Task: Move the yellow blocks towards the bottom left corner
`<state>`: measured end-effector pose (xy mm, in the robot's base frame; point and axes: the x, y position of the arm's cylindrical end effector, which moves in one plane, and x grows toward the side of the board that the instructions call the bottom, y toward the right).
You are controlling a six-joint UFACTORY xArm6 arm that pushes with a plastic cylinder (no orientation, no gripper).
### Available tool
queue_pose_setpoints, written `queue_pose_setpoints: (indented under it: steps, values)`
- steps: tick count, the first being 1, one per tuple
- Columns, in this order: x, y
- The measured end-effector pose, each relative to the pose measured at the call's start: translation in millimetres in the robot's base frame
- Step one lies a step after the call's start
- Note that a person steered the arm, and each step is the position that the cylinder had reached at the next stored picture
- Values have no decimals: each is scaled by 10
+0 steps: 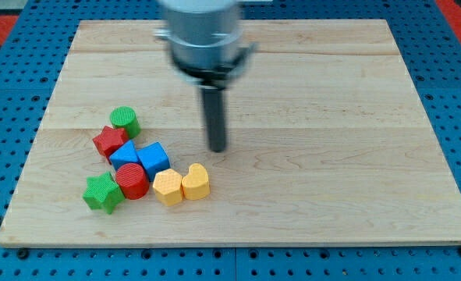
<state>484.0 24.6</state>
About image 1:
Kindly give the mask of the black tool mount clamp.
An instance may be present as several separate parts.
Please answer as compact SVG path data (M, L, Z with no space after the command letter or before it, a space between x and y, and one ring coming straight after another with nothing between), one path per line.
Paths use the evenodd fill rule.
M246 47L238 47L237 56L231 62L222 62L214 68L189 66L177 59L172 53L170 55L176 73L187 83L222 91L246 72L246 68L250 64L250 57L256 50L256 43L250 43Z

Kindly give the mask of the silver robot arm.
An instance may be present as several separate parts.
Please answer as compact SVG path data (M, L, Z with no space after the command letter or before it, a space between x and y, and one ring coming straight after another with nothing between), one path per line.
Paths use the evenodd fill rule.
M168 44L173 66L200 90L211 151L227 146L226 88L243 75L255 42L244 45L236 0L159 0L165 26L155 36Z

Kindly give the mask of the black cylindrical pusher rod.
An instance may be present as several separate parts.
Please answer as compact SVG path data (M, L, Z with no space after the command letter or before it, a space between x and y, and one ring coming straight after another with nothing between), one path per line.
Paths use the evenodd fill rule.
M222 91L216 88L201 88L207 144L213 152L226 149L225 106Z

